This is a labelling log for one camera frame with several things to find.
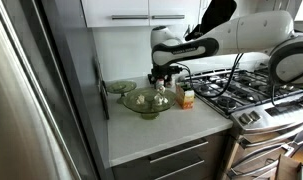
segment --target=white wall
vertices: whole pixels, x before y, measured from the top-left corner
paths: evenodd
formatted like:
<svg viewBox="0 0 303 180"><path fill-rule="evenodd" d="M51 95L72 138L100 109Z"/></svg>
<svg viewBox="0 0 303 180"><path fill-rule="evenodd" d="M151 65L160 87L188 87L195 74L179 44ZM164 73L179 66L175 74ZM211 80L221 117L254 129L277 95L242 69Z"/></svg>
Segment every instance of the white wall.
<svg viewBox="0 0 303 180"><path fill-rule="evenodd" d="M234 16L245 16L256 10L259 0L236 0L238 7ZM186 25L169 26L182 38ZM150 74L151 48L150 32L154 27L110 27L93 29L102 73L106 81L127 79ZM192 72L230 68L235 55L216 56L183 62ZM260 53L245 54L240 67L252 70L268 57Z"/></svg>

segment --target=stove burner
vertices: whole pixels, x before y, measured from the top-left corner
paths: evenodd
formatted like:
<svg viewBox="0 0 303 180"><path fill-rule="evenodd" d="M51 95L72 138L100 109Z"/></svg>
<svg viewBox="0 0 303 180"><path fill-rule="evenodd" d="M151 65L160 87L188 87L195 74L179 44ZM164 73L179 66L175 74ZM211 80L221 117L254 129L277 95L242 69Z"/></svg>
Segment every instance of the stove burner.
<svg viewBox="0 0 303 180"><path fill-rule="evenodd" d="M217 100L218 105L224 109L235 109L237 107L236 101L230 97L220 96Z"/></svg>
<svg viewBox="0 0 303 180"><path fill-rule="evenodd" d="M221 79L220 76L211 76L211 77L210 77L210 81L211 81L211 82L216 82L216 81L219 80L219 79Z"/></svg>
<svg viewBox="0 0 303 180"><path fill-rule="evenodd" d="M207 84L202 84L197 88L197 91L205 96L214 96L216 93L213 88Z"/></svg>
<svg viewBox="0 0 303 180"><path fill-rule="evenodd" d="M262 86L259 86L258 89L262 92L270 92L271 91L271 87L270 86L267 86L267 85L262 85Z"/></svg>
<svg viewBox="0 0 303 180"><path fill-rule="evenodd" d="M200 92L207 92L207 91L212 90L212 88L210 86L204 84L204 85L200 86L199 90L200 90Z"/></svg>
<svg viewBox="0 0 303 180"><path fill-rule="evenodd" d="M250 86L252 79L250 79L249 77L242 77L239 79L239 82L247 86Z"/></svg>

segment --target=green glass bowl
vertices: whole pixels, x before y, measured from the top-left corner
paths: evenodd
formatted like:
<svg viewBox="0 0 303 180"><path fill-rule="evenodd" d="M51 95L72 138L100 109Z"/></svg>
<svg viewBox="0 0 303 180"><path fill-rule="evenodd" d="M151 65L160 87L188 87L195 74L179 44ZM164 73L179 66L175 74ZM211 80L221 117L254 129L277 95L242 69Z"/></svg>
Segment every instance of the green glass bowl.
<svg viewBox="0 0 303 180"><path fill-rule="evenodd" d="M123 104L125 97L124 93L130 92L137 87L137 84L133 81L117 81L107 86L107 91L112 94L121 94L121 97L117 100L118 104Z"/></svg>
<svg viewBox="0 0 303 180"><path fill-rule="evenodd" d="M158 105L154 100L159 92L153 88L139 88L135 89L127 94L123 99L123 104L128 109L140 113L141 117L146 120L152 120L159 116L159 113L170 109L175 104L175 93L166 90L163 97L165 97L168 102ZM137 104L138 97L142 95L145 97L143 104Z"/></svg>

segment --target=drawer handle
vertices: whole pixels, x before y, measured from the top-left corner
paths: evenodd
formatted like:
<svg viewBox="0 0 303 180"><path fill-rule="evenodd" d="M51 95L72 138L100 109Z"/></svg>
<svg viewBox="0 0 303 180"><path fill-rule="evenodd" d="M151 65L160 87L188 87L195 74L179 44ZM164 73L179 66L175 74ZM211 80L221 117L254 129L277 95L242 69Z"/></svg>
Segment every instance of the drawer handle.
<svg viewBox="0 0 303 180"><path fill-rule="evenodd" d="M182 168L182 169L176 170L176 171L174 171L174 172L172 172L172 173L166 174L166 175L161 176L161 177L159 177L159 178L156 178L155 180L161 180L161 179L170 177L170 176L172 176L172 175L174 175L174 174L177 174L177 173L179 173L179 172L185 171L185 170L187 170L187 169L190 169L190 168L192 168L192 167L194 167L194 166L197 166L197 165L200 165L200 164L202 164L202 163L204 163L204 160L201 160L201 161L199 161L199 162L197 162L197 163L194 163L194 164L192 164L192 165L190 165L190 166L187 166L187 167L184 167L184 168Z"/></svg>
<svg viewBox="0 0 303 180"><path fill-rule="evenodd" d="M288 0L287 7L285 8L286 11L288 11L290 4L291 4L291 0Z"/></svg>
<svg viewBox="0 0 303 180"><path fill-rule="evenodd" d="M152 19L184 19L185 15L155 15Z"/></svg>
<svg viewBox="0 0 303 180"><path fill-rule="evenodd" d="M121 20L121 19L149 19L148 15L112 15L112 20Z"/></svg>
<svg viewBox="0 0 303 180"><path fill-rule="evenodd" d="M163 156L163 157L160 157L160 158L151 160L150 163L151 163L151 164L152 164L152 163L156 163L156 162L158 162L158 161L167 159L167 158L169 158L169 157L172 157L172 156L181 154L181 153L183 153L183 152L190 151L190 150L192 150L192 149L195 149L195 148L198 148L198 147L200 147L200 146L204 146L204 145L208 144L208 141L206 141L206 140L204 140L204 141L205 141L205 142L203 142L203 143L201 143L201 144L197 144L197 145L195 145L195 146L192 146L192 147L183 149L183 150L181 150L181 151L177 151L177 152L175 152L175 153L172 153L172 154L169 154L169 155L166 155L166 156Z"/></svg>

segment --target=stainless steel refrigerator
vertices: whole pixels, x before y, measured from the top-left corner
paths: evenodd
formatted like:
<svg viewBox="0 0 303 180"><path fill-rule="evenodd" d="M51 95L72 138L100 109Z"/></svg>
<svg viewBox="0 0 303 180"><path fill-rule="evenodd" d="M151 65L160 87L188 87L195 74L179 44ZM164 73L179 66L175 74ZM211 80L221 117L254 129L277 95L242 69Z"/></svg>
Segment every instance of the stainless steel refrigerator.
<svg viewBox="0 0 303 180"><path fill-rule="evenodd" d="M0 179L113 179L80 0L0 0Z"/></svg>

